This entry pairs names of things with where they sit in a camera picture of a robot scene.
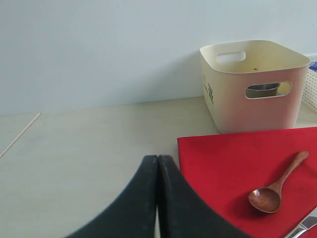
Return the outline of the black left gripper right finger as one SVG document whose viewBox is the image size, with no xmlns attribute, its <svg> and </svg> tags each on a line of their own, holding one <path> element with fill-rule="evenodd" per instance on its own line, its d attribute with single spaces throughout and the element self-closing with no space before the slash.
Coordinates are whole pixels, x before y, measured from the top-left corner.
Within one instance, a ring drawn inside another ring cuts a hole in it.
<svg viewBox="0 0 317 238">
<path fill-rule="evenodd" d="M 158 221 L 162 238 L 248 238 L 191 188 L 173 158 L 158 157 Z"/>
</svg>

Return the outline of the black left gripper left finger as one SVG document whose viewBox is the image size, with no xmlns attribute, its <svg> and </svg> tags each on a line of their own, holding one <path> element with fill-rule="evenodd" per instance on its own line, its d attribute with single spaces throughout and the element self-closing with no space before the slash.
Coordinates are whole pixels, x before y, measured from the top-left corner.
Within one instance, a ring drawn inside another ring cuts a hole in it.
<svg viewBox="0 0 317 238">
<path fill-rule="evenodd" d="M 69 238 L 153 238 L 158 157 L 145 156 L 120 195 Z"/>
</svg>

